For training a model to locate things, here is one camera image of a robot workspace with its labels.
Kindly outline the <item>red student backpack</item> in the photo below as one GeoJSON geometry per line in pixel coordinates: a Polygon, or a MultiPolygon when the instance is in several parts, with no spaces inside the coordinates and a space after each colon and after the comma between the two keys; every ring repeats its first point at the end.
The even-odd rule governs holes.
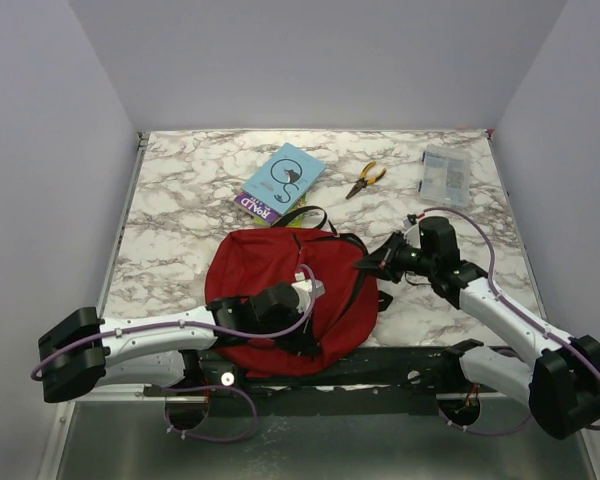
{"type": "Polygon", "coordinates": [[[393,298],[355,268],[364,242],[328,218],[295,228],[291,212],[269,228],[220,243],[205,300],[223,332],[213,348],[251,377],[319,373],[361,346],[393,298]]]}

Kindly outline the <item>light blue book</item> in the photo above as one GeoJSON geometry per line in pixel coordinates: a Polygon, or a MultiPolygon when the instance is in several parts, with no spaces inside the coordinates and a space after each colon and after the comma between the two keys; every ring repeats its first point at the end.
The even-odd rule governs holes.
{"type": "Polygon", "coordinates": [[[325,171],[326,164],[285,143],[242,190],[278,214],[286,214],[325,171]]]}

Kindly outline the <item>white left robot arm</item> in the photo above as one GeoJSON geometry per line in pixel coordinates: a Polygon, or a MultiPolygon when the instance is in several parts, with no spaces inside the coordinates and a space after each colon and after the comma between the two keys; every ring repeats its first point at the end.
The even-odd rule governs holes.
{"type": "Polygon", "coordinates": [[[93,307],[75,310],[38,340],[31,378],[47,403],[80,398],[116,384],[152,384],[194,393],[200,368],[189,351],[265,340],[298,347],[313,320],[319,280],[281,282],[253,296],[219,298],[177,314],[140,319],[101,318],[93,307]]]}

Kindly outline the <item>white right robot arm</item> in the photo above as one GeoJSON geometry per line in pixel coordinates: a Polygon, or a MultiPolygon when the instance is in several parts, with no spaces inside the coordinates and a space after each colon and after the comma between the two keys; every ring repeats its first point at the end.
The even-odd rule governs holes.
{"type": "Polygon", "coordinates": [[[485,385],[528,408],[551,437],[600,431],[600,342],[575,337],[533,314],[495,282],[494,268],[462,259],[456,231],[440,208],[414,216],[406,233],[394,232],[355,267],[398,283],[407,274],[427,279],[454,308],[487,326],[512,349],[510,356],[479,342],[450,351],[440,379],[460,392],[485,385]]]}

